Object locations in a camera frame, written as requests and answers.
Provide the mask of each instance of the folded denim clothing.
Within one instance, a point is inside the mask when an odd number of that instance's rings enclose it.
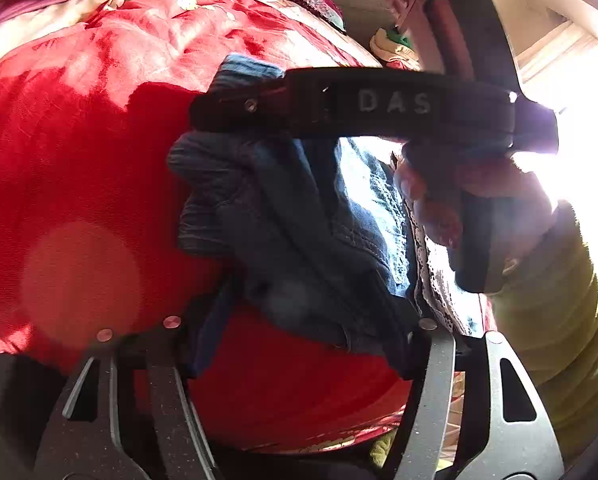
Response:
[[[208,91],[282,75],[231,54]],[[236,256],[247,300],[277,326],[404,365],[417,275],[389,167],[352,138],[200,131],[179,138],[168,164],[193,189],[183,250]]]

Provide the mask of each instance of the person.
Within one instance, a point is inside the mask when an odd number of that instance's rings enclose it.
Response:
[[[504,286],[489,298],[497,328],[530,374],[570,462],[598,434],[598,278],[576,214],[567,202],[553,207],[537,176],[509,158],[458,166],[454,177],[477,196],[515,199]],[[427,195],[407,160],[395,181],[426,234],[459,246],[459,216]]]

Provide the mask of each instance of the red fabric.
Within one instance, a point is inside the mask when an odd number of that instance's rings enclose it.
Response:
[[[130,0],[0,62],[0,352],[69,372],[98,330],[147,329],[214,288],[223,264],[176,248],[190,190],[165,158],[228,53],[359,65],[265,4],[197,3]],[[267,450],[359,434],[408,390],[383,359],[295,338],[245,306],[191,384],[210,437]]]

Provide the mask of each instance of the green sweater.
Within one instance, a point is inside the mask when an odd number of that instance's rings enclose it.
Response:
[[[598,433],[598,280],[570,204],[490,300],[568,462]]]

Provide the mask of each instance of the olive green sleeve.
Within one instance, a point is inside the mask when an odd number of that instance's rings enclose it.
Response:
[[[490,300],[548,410],[565,460],[598,433],[598,280],[566,202]]]

